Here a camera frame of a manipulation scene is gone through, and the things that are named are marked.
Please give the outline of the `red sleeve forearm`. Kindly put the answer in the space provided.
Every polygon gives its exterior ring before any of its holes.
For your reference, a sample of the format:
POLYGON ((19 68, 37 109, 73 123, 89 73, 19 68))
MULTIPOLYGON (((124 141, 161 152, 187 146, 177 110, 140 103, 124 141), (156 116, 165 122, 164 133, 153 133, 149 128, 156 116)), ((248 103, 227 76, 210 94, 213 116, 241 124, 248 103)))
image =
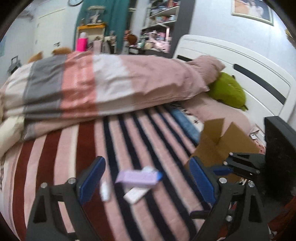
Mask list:
POLYGON ((283 211, 269 222, 268 226, 273 237, 272 240, 277 240, 287 229, 289 223, 295 217, 295 197, 285 205, 283 211))

